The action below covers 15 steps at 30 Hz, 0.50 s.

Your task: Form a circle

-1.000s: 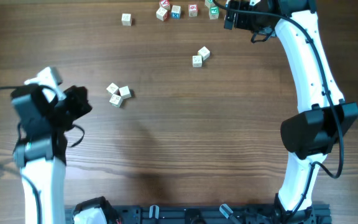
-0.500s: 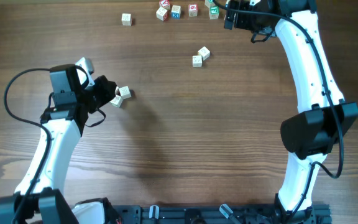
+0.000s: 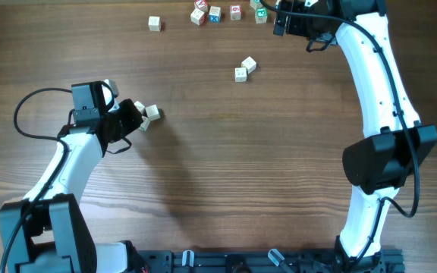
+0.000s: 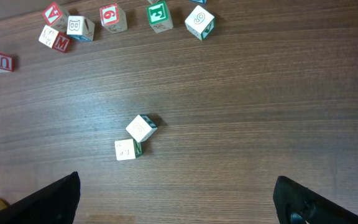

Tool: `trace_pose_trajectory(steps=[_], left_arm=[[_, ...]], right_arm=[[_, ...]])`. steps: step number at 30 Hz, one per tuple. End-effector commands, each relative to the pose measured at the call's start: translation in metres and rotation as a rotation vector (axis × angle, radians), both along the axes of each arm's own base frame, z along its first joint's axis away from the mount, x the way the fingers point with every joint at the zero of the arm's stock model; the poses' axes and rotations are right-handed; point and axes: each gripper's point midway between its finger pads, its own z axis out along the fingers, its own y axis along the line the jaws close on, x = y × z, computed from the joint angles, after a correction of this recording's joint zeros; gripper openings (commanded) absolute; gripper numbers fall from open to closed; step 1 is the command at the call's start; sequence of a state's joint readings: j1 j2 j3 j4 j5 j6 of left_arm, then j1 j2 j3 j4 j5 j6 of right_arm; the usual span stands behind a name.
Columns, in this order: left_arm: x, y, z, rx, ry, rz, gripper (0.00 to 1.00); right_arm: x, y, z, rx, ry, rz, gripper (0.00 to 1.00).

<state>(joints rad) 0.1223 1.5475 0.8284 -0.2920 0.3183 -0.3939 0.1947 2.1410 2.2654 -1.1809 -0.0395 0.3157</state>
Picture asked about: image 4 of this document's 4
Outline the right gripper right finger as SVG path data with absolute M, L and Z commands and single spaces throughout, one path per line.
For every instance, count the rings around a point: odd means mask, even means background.
M 280 224 L 358 224 L 358 215 L 283 175 L 277 178 L 273 202 Z

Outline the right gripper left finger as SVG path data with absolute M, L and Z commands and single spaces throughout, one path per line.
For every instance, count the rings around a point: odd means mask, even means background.
M 80 201 L 77 172 L 0 210 L 0 224 L 72 224 Z

